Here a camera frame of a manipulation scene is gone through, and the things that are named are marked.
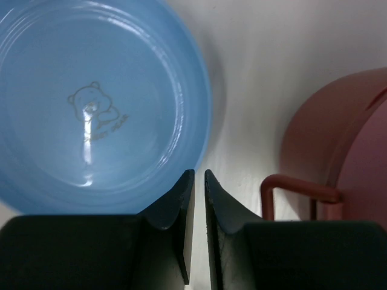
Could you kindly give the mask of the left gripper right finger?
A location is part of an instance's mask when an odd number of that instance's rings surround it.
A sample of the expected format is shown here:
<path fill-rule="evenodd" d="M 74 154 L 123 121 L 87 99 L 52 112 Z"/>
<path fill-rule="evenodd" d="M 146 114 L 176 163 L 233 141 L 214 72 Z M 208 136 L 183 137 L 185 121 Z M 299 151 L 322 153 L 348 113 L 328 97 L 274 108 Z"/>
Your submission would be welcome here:
<path fill-rule="evenodd" d="M 204 174 L 212 289 L 385 289 L 386 231 L 366 221 L 267 221 Z"/>

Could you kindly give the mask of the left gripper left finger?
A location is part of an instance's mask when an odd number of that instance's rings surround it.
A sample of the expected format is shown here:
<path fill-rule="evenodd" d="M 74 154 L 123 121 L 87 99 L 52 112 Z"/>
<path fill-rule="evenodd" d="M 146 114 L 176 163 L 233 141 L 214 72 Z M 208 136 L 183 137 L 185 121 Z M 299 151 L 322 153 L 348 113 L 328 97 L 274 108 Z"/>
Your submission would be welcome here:
<path fill-rule="evenodd" d="M 18 216 L 1 228 L 2 289 L 184 289 L 195 172 L 138 214 Z"/>

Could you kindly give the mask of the dark red lunch container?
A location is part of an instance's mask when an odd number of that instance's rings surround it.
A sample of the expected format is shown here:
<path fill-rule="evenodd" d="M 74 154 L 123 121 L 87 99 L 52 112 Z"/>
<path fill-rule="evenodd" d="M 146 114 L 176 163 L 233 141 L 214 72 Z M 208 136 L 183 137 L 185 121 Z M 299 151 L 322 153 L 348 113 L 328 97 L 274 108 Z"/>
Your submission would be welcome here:
<path fill-rule="evenodd" d="M 365 121 L 386 101 L 386 68 L 339 78 L 308 98 L 286 128 L 282 174 L 336 186 L 351 143 Z"/>

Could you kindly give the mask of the pink lunch container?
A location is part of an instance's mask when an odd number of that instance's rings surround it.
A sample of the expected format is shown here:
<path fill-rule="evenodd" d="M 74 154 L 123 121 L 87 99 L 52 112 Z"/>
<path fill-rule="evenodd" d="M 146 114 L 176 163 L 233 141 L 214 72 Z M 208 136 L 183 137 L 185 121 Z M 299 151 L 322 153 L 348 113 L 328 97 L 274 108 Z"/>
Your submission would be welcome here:
<path fill-rule="evenodd" d="M 363 125 L 344 159 L 334 188 L 284 175 L 270 175 L 260 188 L 262 217 L 275 218 L 273 190 L 316 200 L 320 221 L 373 221 L 386 227 L 386 103 Z"/>

